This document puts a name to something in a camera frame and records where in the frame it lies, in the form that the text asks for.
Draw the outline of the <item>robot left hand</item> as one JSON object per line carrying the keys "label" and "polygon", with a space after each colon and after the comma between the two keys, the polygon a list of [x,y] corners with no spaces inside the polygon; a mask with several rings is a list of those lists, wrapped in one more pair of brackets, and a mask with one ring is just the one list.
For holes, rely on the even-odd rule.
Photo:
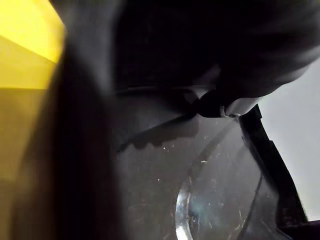
{"label": "robot left hand", "polygon": [[207,92],[193,111],[238,117],[320,56],[317,0],[126,0],[115,25],[119,91]]}

